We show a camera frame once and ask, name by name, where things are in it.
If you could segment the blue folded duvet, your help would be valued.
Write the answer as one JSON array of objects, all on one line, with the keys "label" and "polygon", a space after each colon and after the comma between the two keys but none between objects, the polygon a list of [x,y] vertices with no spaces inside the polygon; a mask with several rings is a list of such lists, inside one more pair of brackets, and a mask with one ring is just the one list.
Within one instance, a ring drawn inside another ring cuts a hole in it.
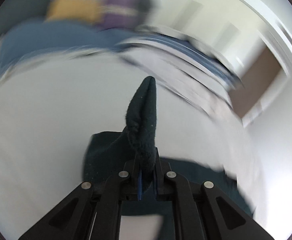
[{"label": "blue folded duvet", "polygon": [[12,28],[0,46],[0,80],[16,64],[57,51],[113,49],[116,44],[137,36],[120,28],[102,30],[72,21],[29,20]]}]

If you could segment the white wardrobe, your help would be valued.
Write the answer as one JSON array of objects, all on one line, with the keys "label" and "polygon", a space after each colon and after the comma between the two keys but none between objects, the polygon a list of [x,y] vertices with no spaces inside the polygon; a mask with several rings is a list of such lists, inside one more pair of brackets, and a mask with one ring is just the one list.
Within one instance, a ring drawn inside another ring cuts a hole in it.
[{"label": "white wardrobe", "polygon": [[238,74],[265,49],[265,23],[240,0],[155,0],[151,23],[196,38]]}]

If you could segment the purple patterned cushion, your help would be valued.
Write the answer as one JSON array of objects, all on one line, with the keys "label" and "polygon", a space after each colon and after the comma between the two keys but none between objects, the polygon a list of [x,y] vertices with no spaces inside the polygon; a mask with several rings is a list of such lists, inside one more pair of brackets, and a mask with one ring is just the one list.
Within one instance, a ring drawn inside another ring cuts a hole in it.
[{"label": "purple patterned cushion", "polygon": [[98,26],[132,30],[145,22],[150,9],[150,0],[105,0]]}]

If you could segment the blue striped upper pillow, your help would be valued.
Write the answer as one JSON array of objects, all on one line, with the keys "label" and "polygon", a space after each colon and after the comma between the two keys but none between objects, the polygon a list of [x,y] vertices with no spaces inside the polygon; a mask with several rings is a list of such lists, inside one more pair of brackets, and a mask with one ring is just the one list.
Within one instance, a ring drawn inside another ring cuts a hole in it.
[{"label": "blue striped upper pillow", "polygon": [[149,46],[185,61],[224,87],[236,89],[241,79],[229,61],[198,39],[165,26],[141,25],[138,33],[118,43],[121,48]]}]

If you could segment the light grey bed sheet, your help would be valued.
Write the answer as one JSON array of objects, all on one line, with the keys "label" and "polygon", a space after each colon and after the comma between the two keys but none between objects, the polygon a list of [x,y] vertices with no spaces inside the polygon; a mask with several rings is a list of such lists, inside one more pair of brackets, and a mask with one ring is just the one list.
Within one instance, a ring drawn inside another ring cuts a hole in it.
[{"label": "light grey bed sheet", "polygon": [[[0,232],[18,239],[81,182],[90,137],[121,131],[146,77],[117,55],[53,60],[0,87]],[[157,89],[156,146],[163,157],[196,161],[237,178],[261,219],[261,167],[229,108],[207,115]]]}]

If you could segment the dark green knit sweater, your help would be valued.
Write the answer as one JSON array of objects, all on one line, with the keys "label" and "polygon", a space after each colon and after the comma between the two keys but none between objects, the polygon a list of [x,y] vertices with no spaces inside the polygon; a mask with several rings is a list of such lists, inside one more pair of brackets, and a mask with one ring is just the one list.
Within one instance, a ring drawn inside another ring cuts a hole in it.
[{"label": "dark green knit sweater", "polygon": [[[156,83],[146,77],[135,92],[126,112],[126,126],[121,132],[104,131],[92,135],[83,161],[82,178],[94,184],[102,183],[123,170],[127,161],[141,162],[143,196],[139,202],[125,202],[124,216],[172,215],[169,202],[158,202],[149,188],[155,166],[155,131],[157,124]],[[239,193],[237,182],[225,171],[213,171],[191,161],[166,158],[171,168],[190,182],[202,184],[212,181],[249,216],[253,211]]]}]

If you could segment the brown wooden door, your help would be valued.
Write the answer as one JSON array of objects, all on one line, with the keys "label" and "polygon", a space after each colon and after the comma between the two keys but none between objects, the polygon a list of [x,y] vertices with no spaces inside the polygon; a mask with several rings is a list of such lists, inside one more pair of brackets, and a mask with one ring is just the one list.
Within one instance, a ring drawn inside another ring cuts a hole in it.
[{"label": "brown wooden door", "polygon": [[241,83],[230,89],[234,113],[243,118],[270,88],[282,67],[269,48],[264,48],[241,78]]}]

